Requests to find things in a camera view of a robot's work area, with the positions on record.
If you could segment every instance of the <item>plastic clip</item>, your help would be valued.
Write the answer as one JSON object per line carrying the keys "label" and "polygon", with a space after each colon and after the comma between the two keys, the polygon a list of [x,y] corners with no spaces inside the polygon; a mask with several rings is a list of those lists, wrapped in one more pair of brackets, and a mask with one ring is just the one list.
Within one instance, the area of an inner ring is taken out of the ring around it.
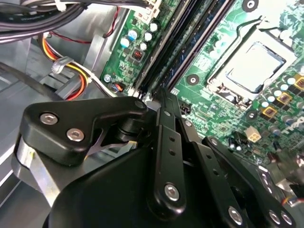
{"label": "plastic clip", "polygon": [[61,2],[60,0],[55,0],[55,4],[56,4],[57,9],[58,9],[60,12],[66,11],[67,6],[66,6],[65,3]]}
{"label": "plastic clip", "polygon": [[63,68],[73,62],[74,60],[68,56],[64,56],[62,58],[59,58],[57,59],[54,63],[53,63],[53,66],[52,66],[52,72],[55,74],[55,75],[58,75],[61,73],[61,71],[63,70]]}

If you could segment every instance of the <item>green circuit board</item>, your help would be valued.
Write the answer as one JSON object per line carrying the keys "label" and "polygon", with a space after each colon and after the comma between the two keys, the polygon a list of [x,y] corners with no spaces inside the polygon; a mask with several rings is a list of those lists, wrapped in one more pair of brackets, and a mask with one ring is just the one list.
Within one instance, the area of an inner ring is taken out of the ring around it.
{"label": "green circuit board", "polygon": [[[261,108],[260,103],[261,98],[275,88],[277,82],[282,81],[284,77],[295,76],[298,85],[304,81],[304,4],[299,0],[260,0],[258,8],[248,13],[242,9],[242,3],[243,0],[237,0],[234,3],[172,93],[180,100],[192,104],[192,111],[186,118],[195,124],[200,137],[215,136],[228,146],[228,137],[233,131],[245,134],[244,131],[248,127],[255,127],[262,138],[252,143],[251,148],[235,151],[235,153],[255,164],[269,164],[267,153],[276,153],[273,141],[279,142],[282,152],[290,156],[304,152],[304,110],[299,107],[299,104],[304,101],[303,87],[295,89],[295,86],[291,85],[285,91],[291,99],[287,104],[282,105],[277,100],[270,104],[269,107],[277,111],[272,118],[266,118],[262,114],[264,109]],[[261,16],[266,16],[280,30],[288,30],[297,60],[269,88],[264,90],[247,110],[242,110],[210,91],[207,88],[207,79],[212,74],[217,61],[237,38],[238,26]],[[222,43],[216,47],[215,42],[219,40]],[[187,77],[190,75],[197,75],[199,83],[190,85],[187,82]],[[257,113],[253,120],[248,118],[248,111]],[[291,126],[283,121],[286,115],[294,119]],[[272,126],[281,131],[279,136],[271,132]]]}
{"label": "green circuit board", "polygon": [[[159,45],[159,39],[162,32],[169,24],[179,2],[179,0],[163,0],[161,2],[160,13],[156,19],[159,23],[159,29],[152,33],[152,40],[147,42],[148,46],[145,51],[140,50],[140,44],[144,41],[144,34],[149,31],[149,25],[138,19],[135,16],[136,13],[131,10],[128,18],[126,19],[123,30],[118,37],[118,42],[116,43],[110,59],[104,68],[101,79],[103,79],[105,75],[110,75],[114,82],[121,82],[126,86],[132,85],[141,69],[145,66],[150,54],[153,52],[155,47]],[[128,38],[127,36],[130,30],[136,31],[138,37],[134,41],[129,39],[129,47],[124,48],[120,44],[120,40],[122,38]],[[137,61],[133,57],[135,50],[139,50],[142,53],[142,59],[140,61]]]}

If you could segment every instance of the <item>yellow wire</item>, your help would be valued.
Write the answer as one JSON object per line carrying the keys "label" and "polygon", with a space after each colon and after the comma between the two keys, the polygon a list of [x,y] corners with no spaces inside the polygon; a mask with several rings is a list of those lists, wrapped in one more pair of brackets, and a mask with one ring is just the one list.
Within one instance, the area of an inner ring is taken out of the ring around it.
{"label": "yellow wire", "polygon": [[[42,41],[42,47],[43,47],[43,50],[44,50],[44,52],[46,53],[47,57],[49,57],[50,59],[56,61],[56,59],[55,59],[54,57],[52,57],[52,56],[48,53],[48,51],[47,51],[47,49],[46,49],[46,41],[45,41],[45,40]],[[89,82],[88,82],[88,78],[87,78],[86,74],[85,74],[80,68],[78,68],[78,67],[76,67],[76,66],[73,66],[73,65],[71,65],[71,64],[67,64],[66,66],[68,66],[68,67],[70,67],[70,68],[72,68],[72,69],[78,71],[78,72],[86,79],[86,80],[85,80],[85,81],[86,81],[86,86],[88,85],[88,83],[89,83]]]}

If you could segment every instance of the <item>metal screw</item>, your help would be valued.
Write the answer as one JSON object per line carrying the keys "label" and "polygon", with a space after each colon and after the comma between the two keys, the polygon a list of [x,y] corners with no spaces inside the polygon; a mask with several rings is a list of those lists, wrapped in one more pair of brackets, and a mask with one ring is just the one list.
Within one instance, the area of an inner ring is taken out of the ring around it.
{"label": "metal screw", "polygon": [[136,105],[137,107],[139,107],[139,108],[145,108],[145,107],[146,107],[146,106],[144,105],[144,103],[141,102],[141,101],[135,101],[135,105]]}
{"label": "metal screw", "polygon": [[216,141],[215,139],[210,139],[210,141],[212,142],[213,145],[218,145],[218,141]]}
{"label": "metal screw", "polygon": [[40,121],[46,125],[54,125],[58,122],[58,118],[52,113],[44,113],[40,116]]}
{"label": "metal screw", "polygon": [[185,124],[186,124],[188,127],[191,127],[191,126],[192,126],[192,123],[191,123],[189,120],[185,120]]}
{"label": "metal screw", "polygon": [[112,81],[111,75],[105,75],[105,76],[104,76],[104,81],[105,81],[106,83],[110,83],[110,82]]}
{"label": "metal screw", "polygon": [[281,223],[279,217],[272,210],[269,211],[269,216],[276,224],[279,225]]}
{"label": "metal screw", "polygon": [[178,201],[180,198],[180,193],[177,188],[172,184],[167,184],[165,186],[165,194],[172,201]]}
{"label": "metal screw", "polygon": [[240,213],[232,206],[228,209],[229,215],[232,218],[232,220],[237,223],[238,225],[242,225],[243,219]]}
{"label": "metal screw", "polygon": [[255,1],[253,1],[253,0],[251,0],[251,1],[249,1],[249,2],[247,3],[247,7],[248,7],[249,9],[252,9],[254,6],[255,6]]}
{"label": "metal screw", "polygon": [[285,212],[281,212],[281,216],[282,216],[282,218],[285,220],[285,222],[287,222],[289,225],[292,225],[292,220],[289,218],[289,216],[288,215],[286,215],[286,213]]}
{"label": "metal screw", "polygon": [[167,116],[171,116],[171,114],[168,113],[167,111],[164,111],[164,113],[165,113]]}
{"label": "metal screw", "polygon": [[85,134],[77,128],[72,128],[68,130],[66,135],[69,138],[69,140],[74,142],[81,142],[85,138]]}

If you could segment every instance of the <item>cpu socket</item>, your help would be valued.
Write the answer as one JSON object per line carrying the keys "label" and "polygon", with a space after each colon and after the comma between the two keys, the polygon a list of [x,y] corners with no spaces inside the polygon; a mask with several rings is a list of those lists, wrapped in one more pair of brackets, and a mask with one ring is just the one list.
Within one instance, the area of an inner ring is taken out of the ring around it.
{"label": "cpu socket", "polygon": [[259,23],[238,28],[237,39],[207,80],[212,91],[244,110],[296,60],[293,50]]}

